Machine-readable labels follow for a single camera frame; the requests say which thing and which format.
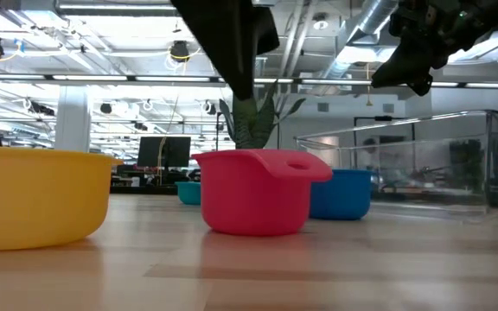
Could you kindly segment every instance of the desk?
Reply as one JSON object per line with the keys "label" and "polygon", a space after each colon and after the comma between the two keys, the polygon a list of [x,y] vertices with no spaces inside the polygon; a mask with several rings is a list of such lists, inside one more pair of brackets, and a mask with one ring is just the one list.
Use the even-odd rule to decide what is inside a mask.
{"label": "desk", "polygon": [[117,195],[89,239],[0,252],[4,310],[498,311],[498,219],[369,215],[238,238],[176,197]]}

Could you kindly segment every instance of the glass enclosure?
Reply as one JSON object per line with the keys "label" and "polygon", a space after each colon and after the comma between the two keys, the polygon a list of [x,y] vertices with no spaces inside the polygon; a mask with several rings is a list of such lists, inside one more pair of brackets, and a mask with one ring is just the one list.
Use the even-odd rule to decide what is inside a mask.
{"label": "glass enclosure", "polygon": [[332,168],[373,171],[375,212],[476,219],[498,209],[498,111],[462,111],[296,137]]}

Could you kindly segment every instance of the blue bowl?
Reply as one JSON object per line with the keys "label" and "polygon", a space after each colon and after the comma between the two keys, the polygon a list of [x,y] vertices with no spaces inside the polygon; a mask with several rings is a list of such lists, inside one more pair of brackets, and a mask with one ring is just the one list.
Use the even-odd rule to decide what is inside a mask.
{"label": "blue bowl", "polygon": [[178,181],[178,198],[186,205],[201,204],[201,183],[190,181]]}
{"label": "blue bowl", "polygon": [[310,190],[310,217],[329,220],[358,220],[370,209],[372,173],[334,169],[327,182],[314,182]]}

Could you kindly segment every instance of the ceiling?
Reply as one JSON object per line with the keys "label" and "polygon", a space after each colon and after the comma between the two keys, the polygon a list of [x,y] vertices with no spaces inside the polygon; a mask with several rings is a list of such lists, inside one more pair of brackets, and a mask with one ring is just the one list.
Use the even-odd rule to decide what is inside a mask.
{"label": "ceiling", "polygon": [[[123,2],[100,0],[58,1],[57,10],[50,1],[45,4],[34,0],[18,2],[18,7],[15,4],[15,7],[0,8],[0,38],[3,38],[4,48],[0,74],[218,75],[183,20],[173,10],[134,10],[135,7],[130,7],[130,10],[123,6]],[[288,53],[288,65],[293,66],[292,75],[296,77],[320,76],[338,59],[357,63],[349,68],[345,78],[366,79],[382,61],[389,58],[397,43],[383,30],[377,45],[345,47],[340,51],[340,27],[344,21],[359,18],[362,8],[360,0],[254,2],[271,7],[281,43],[277,50],[258,57],[256,70],[259,77],[275,78],[280,74],[293,28],[296,35]],[[299,3],[304,3],[304,6],[296,21],[294,13]],[[159,0],[135,1],[135,4],[169,6],[166,1]],[[74,5],[84,9],[67,9]],[[90,10],[90,5],[106,5],[104,12],[109,16],[102,16],[99,13],[101,10]],[[120,5],[121,9],[115,10],[113,5]],[[306,15],[309,14],[306,12],[309,11],[314,12],[313,16],[324,13],[323,20],[327,27],[315,29],[313,20],[305,23]],[[301,51],[294,54],[299,39]],[[175,41],[188,43],[191,58],[185,66],[170,58],[169,49]],[[457,53],[451,57],[451,62],[463,65],[458,68],[498,62],[498,33],[468,52]],[[496,68],[486,73],[486,76],[479,75],[478,78],[476,74],[470,75],[470,78],[498,81],[498,65]],[[450,75],[443,72],[437,73],[437,77],[450,79]],[[466,74],[460,75],[459,79],[462,77],[466,77]],[[114,153],[126,159],[135,156],[138,137],[143,135],[191,135],[194,138],[194,152],[215,149],[216,116],[208,115],[203,106],[206,103],[217,104],[219,99],[230,102],[232,98],[227,86],[213,85],[128,86],[110,82],[108,85],[98,83],[86,86],[86,90],[93,102],[93,120],[99,121],[92,127],[93,151]],[[306,93],[308,90],[292,91]],[[355,87],[344,89],[342,94],[359,96],[367,92],[370,91],[366,87]],[[398,92],[401,90],[372,90],[376,95],[398,95]],[[28,107],[34,102],[58,113],[59,93],[58,84],[0,81],[0,119],[5,119],[0,122],[0,131],[13,144],[50,148],[54,139],[54,117],[38,116],[29,112]],[[111,104],[113,112],[101,112],[102,104]],[[306,113],[303,109],[297,117],[305,117]],[[120,123],[128,120],[138,120],[148,125],[148,130],[136,130],[132,123]],[[233,148],[233,143],[225,141],[226,137],[227,133],[221,131],[219,149]]]}

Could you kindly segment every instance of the exposed ductwork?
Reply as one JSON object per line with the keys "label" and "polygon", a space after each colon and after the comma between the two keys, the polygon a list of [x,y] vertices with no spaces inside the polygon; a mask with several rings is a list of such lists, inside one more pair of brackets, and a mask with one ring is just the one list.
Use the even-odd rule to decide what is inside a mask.
{"label": "exposed ductwork", "polygon": [[[377,43],[380,31],[389,22],[389,17],[397,9],[398,0],[367,0],[362,6],[362,12],[351,20],[342,24],[339,42],[342,49],[348,44]],[[323,79],[339,79],[351,67],[351,63],[343,62],[342,51],[332,61],[328,69],[322,73]]]}

